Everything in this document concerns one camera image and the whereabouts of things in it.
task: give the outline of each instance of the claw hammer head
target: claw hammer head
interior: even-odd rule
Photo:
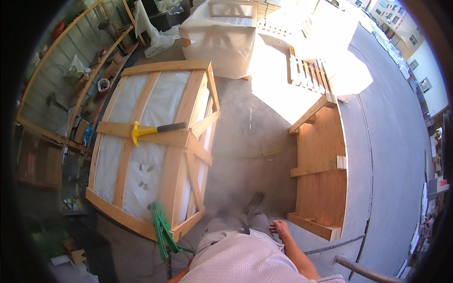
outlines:
[[[130,135],[132,137],[132,141],[134,142],[134,144],[137,147],[140,147],[139,143],[137,142],[137,138],[140,137],[140,134],[139,134],[139,122],[138,121],[134,121],[134,127],[132,128],[132,132],[131,132]]]

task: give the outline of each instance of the white mesh shirt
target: white mesh shirt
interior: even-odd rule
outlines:
[[[294,263],[282,252],[283,247],[255,230],[250,235],[238,231],[208,234],[200,241],[189,272],[179,282],[316,282],[298,273]],[[345,283],[341,275],[318,282]]]

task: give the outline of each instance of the black rubber grip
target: black rubber grip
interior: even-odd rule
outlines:
[[[186,122],[181,122],[181,123],[176,123],[176,124],[159,126],[159,127],[157,127],[157,132],[162,133],[162,132],[168,132],[168,131],[185,129],[185,128],[187,128]]]

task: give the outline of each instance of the green strapping tool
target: green strapping tool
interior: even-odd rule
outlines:
[[[153,217],[154,229],[156,230],[157,243],[159,244],[160,258],[162,260],[167,260],[169,254],[165,248],[165,242],[170,248],[171,252],[176,254],[178,252],[189,251],[195,255],[195,250],[176,244],[170,234],[170,225],[165,218],[164,211],[160,206],[158,201],[148,204],[148,209],[151,211],[151,216]]]

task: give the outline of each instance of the concrete floor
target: concrete floor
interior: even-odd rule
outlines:
[[[430,149],[416,95],[398,67],[374,36],[358,26],[350,51],[361,60],[373,83],[348,104],[340,103],[345,126],[349,166],[346,222],[343,237],[328,242],[290,224],[302,251],[342,243],[364,233],[370,218],[359,264],[396,275],[409,250],[420,215],[424,182],[424,150]],[[137,64],[184,60],[181,42]],[[260,35],[255,47],[252,80],[216,77],[222,117],[212,148],[213,166],[207,177],[206,216],[181,239],[196,246],[203,228],[218,208],[240,209],[254,192],[264,192],[263,207],[270,220],[294,211],[296,142],[288,127],[317,100],[317,96],[287,83],[288,45]],[[257,157],[266,153],[274,154]],[[112,246],[120,282],[164,282],[165,270],[151,241],[135,236],[98,215],[97,231]],[[361,240],[312,254],[319,274],[348,278],[350,271],[333,265],[335,255],[356,260]],[[173,258],[175,271],[188,258]],[[368,281],[353,275],[352,282]]]

